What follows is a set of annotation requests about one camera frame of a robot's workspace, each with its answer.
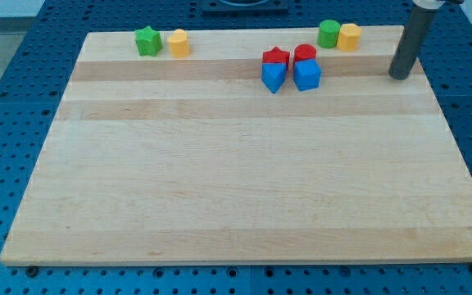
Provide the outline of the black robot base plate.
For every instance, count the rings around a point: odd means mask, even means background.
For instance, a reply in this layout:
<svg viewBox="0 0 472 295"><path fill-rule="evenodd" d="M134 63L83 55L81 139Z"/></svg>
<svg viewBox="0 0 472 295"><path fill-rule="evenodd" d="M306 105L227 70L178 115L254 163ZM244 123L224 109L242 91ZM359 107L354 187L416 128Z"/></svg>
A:
<svg viewBox="0 0 472 295"><path fill-rule="evenodd" d="M203 14L287 12L289 0L201 0Z"/></svg>

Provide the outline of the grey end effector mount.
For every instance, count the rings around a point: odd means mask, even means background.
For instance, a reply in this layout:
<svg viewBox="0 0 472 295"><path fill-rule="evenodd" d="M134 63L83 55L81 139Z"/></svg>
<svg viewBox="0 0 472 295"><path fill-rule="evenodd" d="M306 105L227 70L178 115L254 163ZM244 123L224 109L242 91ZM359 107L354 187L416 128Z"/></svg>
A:
<svg viewBox="0 0 472 295"><path fill-rule="evenodd" d="M455 5L461 5L464 3L464 0L413 0L413 3L421 8L428 9L428 10L437 10L443 4L449 2Z"/></svg>

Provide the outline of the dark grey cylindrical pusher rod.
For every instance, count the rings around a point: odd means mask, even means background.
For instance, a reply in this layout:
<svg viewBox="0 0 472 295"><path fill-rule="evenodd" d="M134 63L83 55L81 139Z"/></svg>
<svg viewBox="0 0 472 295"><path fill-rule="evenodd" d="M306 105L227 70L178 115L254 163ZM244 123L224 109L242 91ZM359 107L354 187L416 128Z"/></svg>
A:
<svg viewBox="0 0 472 295"><path fill-rule="evenodd" d="M395 54L388 69L393 79L407 79L420 53L420 48L432 25L437 10L428 10L413 4Z"/></svg>

